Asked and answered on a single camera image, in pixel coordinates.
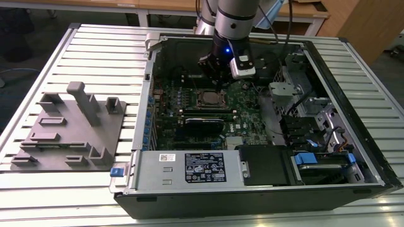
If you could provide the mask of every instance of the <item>wooden table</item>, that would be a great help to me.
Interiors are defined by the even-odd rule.
[[[53,9],[115,13],[135,13],[139,15],[141,27],[149,26],[148,15],[196,16],[195,0],[0,0],[0,6],[27,9]],[[288,6],[280,9],[276,21],[288,21]],[[327,12],[319,12],[312,4],[293,3],[293,21],[309,23],[305,35],[315,36],[329,17]]]

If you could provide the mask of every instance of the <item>motherboard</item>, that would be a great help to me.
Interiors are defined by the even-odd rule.
[[[157,150],[221,150],[268,144],[257,90],[239,81],[215,90],[200,75],[156,79]]]

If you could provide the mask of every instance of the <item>open computer chassis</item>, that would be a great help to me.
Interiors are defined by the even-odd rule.
[[[332,210],[399,190],[312,42],[291,40],[285,59],[284,44],[251,44],[256,79],[212,93],[196,66],[211,41],[148,34],[127,188],[115,193],[131,217]]]

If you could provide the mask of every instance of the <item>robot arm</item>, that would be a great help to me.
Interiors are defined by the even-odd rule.
[[[213,35],[213,45],[209,54],[200,58],[199,66],[217,89],[237,79],[251,78],[256,73],[248,35],[259,4],[260,0],[204,1],[197,33]]]

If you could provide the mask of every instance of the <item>white table leg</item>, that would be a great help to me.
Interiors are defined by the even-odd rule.
[[[139,17],[139,25],[140,27],[148,27],[149,22],[148,22],[148,10],[147,9],[137,9],[137,17]]]
[[[324,22],[323,18],[316,18],[313,20],[313,22],[309,24],[308,30],[305,31],[304,35],[307,35],[307,36],[316,36],[317,32],[319,32],[319,30],[321,28],[323,22]]]

